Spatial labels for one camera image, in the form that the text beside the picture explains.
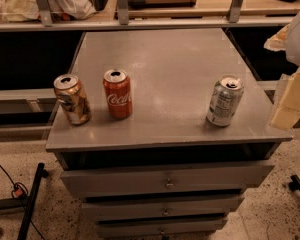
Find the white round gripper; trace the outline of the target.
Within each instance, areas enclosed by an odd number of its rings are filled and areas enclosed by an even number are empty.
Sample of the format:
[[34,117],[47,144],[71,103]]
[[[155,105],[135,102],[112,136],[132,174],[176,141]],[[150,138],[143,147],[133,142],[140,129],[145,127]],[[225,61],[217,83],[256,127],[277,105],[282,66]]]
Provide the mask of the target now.
[[[290,25],[281,28],[268,38],[264,48],[285,51],[289,62],[300,66],[300,11]],[[291,129],[300,119],[300,68],[291,76],[283,74],[277,83],[270,125],[279,129]]]

